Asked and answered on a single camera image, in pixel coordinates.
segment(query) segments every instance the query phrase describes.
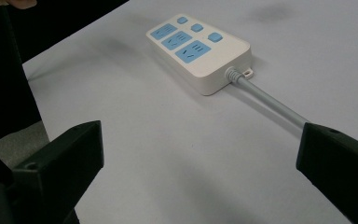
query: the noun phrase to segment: cable strain relief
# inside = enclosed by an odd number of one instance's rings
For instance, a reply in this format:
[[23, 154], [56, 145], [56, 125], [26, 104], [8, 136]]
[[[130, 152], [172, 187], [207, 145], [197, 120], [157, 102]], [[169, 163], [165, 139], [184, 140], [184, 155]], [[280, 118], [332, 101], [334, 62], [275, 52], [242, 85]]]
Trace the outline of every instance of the cable strain relief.
[[245, 75], [240, 71], [238, 71], [235, 67], [229, 67], [228, 70], [226, 71], [226, 78], [230, 82], [237, 84], [238, 79], [240, 79], [240, 77], [245, 77]]

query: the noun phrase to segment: white table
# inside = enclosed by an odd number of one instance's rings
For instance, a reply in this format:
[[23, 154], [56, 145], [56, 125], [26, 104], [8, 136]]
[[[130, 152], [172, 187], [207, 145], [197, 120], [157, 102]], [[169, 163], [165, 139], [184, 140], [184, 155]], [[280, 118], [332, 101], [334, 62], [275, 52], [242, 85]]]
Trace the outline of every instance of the white table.
[[179, 13], [247, 40], [255, 85], [358, 139], [358, 1], [130, 0], [24, 64], [50, 140], [102, 121], [81, 223], [350, 223], [296, 169], [301, 130], [154, 55], [145, 33]]

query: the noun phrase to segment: power cord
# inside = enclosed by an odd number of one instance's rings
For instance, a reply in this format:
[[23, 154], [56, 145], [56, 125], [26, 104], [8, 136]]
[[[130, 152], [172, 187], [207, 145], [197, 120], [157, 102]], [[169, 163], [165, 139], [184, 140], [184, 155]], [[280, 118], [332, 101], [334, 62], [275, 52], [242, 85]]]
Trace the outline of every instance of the power cord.
[[226, 71], [226, 78], [230, 82], [241, 86], [242, 88], [250, 92], [252, 95], [256, 96], [267, 106], [271, 107], [273, 110], [277, 111], [285, 118], [291, 120], [299, 128], [303, 129], [305, 123], [309, 122], [307, 119], [304, 119], [286, 105], [282, 104], [272, 96], [268, 95], [266, 92], [259, 89], [252, 82], [248, 81], [245, 78], [245, 75], [238, 71], [235, 67], [228, 68], [228, 70]]

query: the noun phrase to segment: white power strip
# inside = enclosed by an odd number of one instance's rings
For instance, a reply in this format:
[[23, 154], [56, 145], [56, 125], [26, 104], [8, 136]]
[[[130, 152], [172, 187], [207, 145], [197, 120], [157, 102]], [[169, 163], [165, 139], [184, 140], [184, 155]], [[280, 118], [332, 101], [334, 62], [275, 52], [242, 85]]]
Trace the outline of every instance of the white power strip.
[[146, 33], [154, 49], [202, 95], [211, 95], [230, 81], [235, 67], [253, 75], [250, 44], [205, 22], [179, 14]]

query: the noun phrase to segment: power switch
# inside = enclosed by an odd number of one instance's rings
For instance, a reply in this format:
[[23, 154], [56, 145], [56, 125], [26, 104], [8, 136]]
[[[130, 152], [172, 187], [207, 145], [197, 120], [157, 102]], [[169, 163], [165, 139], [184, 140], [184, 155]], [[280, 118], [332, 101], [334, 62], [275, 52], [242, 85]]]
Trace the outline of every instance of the power switch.
[[210, 35], [208, 36], [208, 39], [211, 40], [211, 41], [214, 42], [214, 43], [217, 43], [217, 42], [219, 42], [220, 40], [222, 40], [223, 37], [222, 37], [220, 34], [218, 34], [218, 33], [212, 33], [212, 34], [210, 34]]
[[188, 21], [188, 19], [186, 17], [181, 17], [177, 21], [178, 21], [179, 24], [184, 24], [184, 23], [186, 23]]
[[191, 27], [191, 30], [198, 33], [199, 31], [203, 30], [203, 26], [197, 23]]

